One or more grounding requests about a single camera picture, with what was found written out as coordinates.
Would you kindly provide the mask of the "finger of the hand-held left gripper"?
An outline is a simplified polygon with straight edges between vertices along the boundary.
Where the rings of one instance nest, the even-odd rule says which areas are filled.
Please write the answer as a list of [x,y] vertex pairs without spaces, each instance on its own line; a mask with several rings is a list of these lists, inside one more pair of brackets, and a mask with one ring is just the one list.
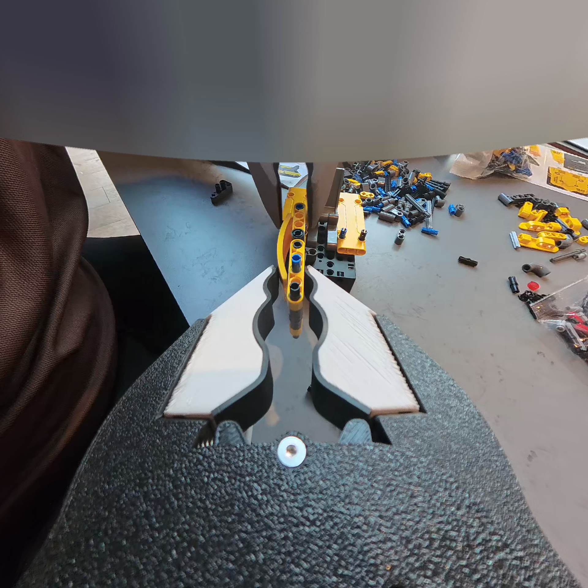
[[332,162],[306,162],[307,209],[309,217],[320,217],[327,207],[332,187]]
[[345,169],[336,167],[325,203],[325,214],[334,214],[344,181]]

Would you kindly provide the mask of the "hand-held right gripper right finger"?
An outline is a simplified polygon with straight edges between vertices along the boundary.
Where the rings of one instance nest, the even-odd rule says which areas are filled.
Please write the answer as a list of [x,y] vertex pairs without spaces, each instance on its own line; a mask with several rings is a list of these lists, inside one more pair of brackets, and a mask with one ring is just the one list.
[[317,338],[309,386],[313,408],[348,436],[361,427],[368,439],[389,439],[381,417],[415,415],[421,404],[376,313],[312,267],[305,285]]

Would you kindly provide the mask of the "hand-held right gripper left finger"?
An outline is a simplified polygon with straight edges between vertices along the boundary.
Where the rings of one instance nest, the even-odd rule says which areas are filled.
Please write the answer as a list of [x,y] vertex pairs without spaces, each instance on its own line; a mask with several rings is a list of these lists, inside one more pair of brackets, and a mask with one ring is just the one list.
[[165,418],[249,429],[265,415],[273,399],[266,338],[278,291],[269,266],[210,313],[173,382]]

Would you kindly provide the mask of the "yellow panel piece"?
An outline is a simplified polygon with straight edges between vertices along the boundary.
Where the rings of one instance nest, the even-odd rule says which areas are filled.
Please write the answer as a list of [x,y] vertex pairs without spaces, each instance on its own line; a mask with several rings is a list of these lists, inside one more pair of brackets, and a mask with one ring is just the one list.
[[283,205],[282,225],[277,237],[277,268],[289,309],[289,329],[297,339],[303,327],[305,296],[305,257],[307,238],[307,193],[290,188]]

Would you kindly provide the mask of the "yellow black brick assembly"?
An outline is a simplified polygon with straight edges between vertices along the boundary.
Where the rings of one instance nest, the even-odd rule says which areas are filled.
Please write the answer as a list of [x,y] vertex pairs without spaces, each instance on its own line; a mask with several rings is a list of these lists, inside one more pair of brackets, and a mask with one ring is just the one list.
[[334,211],[319,218],[306,242],[306,265],[350,293],[357,258],[366,254],[364,209],[357,194],[341,192]]

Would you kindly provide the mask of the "grey desk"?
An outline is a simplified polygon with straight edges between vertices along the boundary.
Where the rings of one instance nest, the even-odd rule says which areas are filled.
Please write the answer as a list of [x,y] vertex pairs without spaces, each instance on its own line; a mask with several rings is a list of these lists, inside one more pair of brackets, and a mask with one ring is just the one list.
[[[189,323],[204,318],[275,263],[277,229],[252,178],[204,162],[99,152],[122,202]],[[480,182],[449,174],[450,158],[411,166],[447,180],[465,205],[459,219],[434,215],[437,238],[367,220],[367,254],[352,295],[390,319],[451,375],[487,420],[553,547],[587,587],[587,366],[538,325],[507,285],[523,263],[544,263],[553,292],[587,274],[587,261],[548,262],[514,251],[514,211],[501,192],[533,191],[516,180]],[[210,195],[233,185],[224,202]],[[458,263],[464,256],[477,268]]]

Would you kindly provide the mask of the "pile of small connector pins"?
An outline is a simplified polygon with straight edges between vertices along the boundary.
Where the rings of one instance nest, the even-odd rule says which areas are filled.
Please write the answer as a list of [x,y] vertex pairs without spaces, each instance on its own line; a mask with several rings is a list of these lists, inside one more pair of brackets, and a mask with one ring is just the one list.
[[342,191],[359,195],[365,219],[377,217],[403,229],[434,229],[434,212],[445,205],[450,182],[410,169],[407,160],[356,160],[342,166]]

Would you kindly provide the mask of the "clear bag of mixed parts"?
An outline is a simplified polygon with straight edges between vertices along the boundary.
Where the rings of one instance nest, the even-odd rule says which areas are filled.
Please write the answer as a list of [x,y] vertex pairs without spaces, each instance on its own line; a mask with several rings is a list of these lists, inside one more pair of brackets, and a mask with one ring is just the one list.
[[538,145],[460,153],[455,158],[450,173],[471,180],[491,175],[529,180],[535,169],[544,161],[544,155]]

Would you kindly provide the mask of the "person's brown sweater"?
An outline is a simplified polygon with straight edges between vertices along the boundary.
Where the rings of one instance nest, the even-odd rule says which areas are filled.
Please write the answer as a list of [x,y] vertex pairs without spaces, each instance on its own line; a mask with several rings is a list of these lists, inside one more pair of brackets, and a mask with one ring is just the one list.
[[88,207],[66,149],[1,139],[1,587],[107,412],[116,364],[107,289],[83,258]]

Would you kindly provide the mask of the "clear bag of black red parts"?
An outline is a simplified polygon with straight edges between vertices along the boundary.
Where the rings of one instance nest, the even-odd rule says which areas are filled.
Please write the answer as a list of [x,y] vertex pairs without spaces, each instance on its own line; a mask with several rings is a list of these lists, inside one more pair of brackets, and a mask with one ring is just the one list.
[[537,322],[587,363],[587,277],[530,304]]

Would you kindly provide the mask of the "pile of yellow beams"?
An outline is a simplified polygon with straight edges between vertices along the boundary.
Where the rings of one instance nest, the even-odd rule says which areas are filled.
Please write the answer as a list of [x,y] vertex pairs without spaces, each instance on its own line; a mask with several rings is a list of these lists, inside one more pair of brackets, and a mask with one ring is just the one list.
[[500,193],[497,200],[517,211],[517,230],[509,234],[514,250],[558,254],[579,246],[580,252],[572,253],[572,258],[587,250],[587,219],[574,217],[568,207],[534,194]]

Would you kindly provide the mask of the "instruction booklet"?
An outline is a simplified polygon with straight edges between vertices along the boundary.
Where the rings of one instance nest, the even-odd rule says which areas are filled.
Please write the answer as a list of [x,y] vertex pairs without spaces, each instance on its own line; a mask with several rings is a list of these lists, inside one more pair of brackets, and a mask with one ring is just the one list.
[[547,184],[558,190],[587,197],[587,155],[548,146]]

